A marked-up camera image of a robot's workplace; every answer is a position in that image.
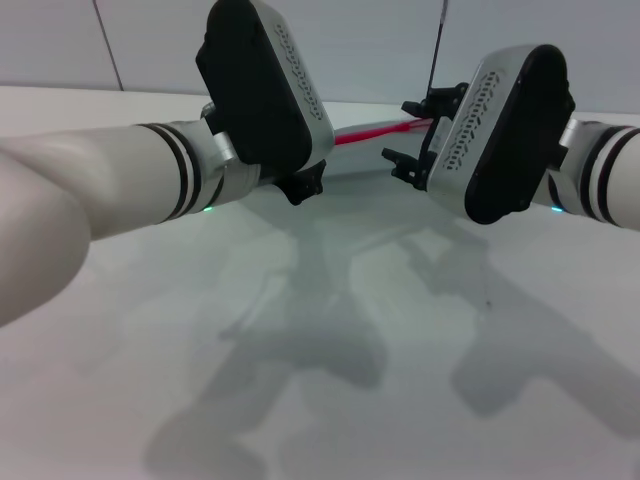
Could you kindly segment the thin black vertical pole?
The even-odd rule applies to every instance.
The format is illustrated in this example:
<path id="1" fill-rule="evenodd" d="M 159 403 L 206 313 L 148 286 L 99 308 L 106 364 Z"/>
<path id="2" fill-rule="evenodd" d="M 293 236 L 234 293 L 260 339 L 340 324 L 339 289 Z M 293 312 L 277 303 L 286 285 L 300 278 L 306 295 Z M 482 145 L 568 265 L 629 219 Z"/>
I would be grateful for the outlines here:
<path id="1" fill-rule="evenodd" d="M 434 81 L 434 77 L 435 77 L 435 70 L 436 70 L 438 55 L 439 55 L 439 51 L 440 51 L 440 47 L 441 47 L 442 35 L 443 35 L 444 26 L 445 26 L 445 23 L 446 23 L 446 18 L 447 18 L 447 13 L 448 13 L 449 0 L 442 0 L 441 6 L 442 6 L 442 8 L 441 8 L 441 13 L 440 13 L 440 19 L 439 19 L 439 24 L 438 24 L 438 31 L 437 31 L 436 41 L 435 41 L 434 50 L 433 50 L 431 67 L 430 67 L 430 72 L 429 72 L 429 79 L 428 79 L 427 89 L 426 89 L 426 96 L 428 96 L 430 94 L 430 91 L 431 91 L 432 85 L 433 85 L 433 81 Z"/>

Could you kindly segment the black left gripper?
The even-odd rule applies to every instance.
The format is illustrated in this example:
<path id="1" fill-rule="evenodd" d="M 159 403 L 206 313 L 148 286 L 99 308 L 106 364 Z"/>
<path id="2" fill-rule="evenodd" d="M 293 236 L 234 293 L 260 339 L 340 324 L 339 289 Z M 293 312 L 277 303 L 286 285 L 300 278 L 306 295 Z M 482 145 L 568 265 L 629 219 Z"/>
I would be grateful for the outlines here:
<path id="1" fill-rule="evenodd" d="M 311 197 L 323 193 L 323 175 L 327 162 L 322 160 L 316 165 L 293 175 L 280 178 L 274 182 L 277 187 L 293 206 L 299 206 Z"/>

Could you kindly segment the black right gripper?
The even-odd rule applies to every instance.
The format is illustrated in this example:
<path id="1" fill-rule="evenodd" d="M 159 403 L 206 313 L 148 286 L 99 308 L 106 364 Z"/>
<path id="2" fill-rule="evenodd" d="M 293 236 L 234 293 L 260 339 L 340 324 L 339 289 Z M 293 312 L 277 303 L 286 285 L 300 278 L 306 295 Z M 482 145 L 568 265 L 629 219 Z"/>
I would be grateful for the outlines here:
<path id="1" fill-rule="evenodd" d="M 454 87 L 430 88 L 420 102 L 404 101 L 401 110 L 420 119 L 435 119 L 431 122 L 423 140 L 418 159 L 384 148 L 381 155 L 394 164 L 391 175 L 419 191 L 427 190 L 427 177 L 439 155 L 469 84 L 461 82 Z"/>

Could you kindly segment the clear document bag red zipper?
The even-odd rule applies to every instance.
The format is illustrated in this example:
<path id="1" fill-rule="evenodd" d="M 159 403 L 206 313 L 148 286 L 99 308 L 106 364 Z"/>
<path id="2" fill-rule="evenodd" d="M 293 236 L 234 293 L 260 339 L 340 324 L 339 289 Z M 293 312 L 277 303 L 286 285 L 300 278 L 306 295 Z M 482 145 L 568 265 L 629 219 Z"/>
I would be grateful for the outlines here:
<path id="1" fill-rule="evenodd" d="M 386 133 L 335 146 L 327 157 L 324 177 L 334 179 L 349 175 L 389 174 L 394 164 L 382 156 L 383 150 L 389 149 L 417 158 L 430 124 L 428 119 L 402 119 L 340 128 L 336 131 L 337 139 L 378 130 L 386 130 Z"/>

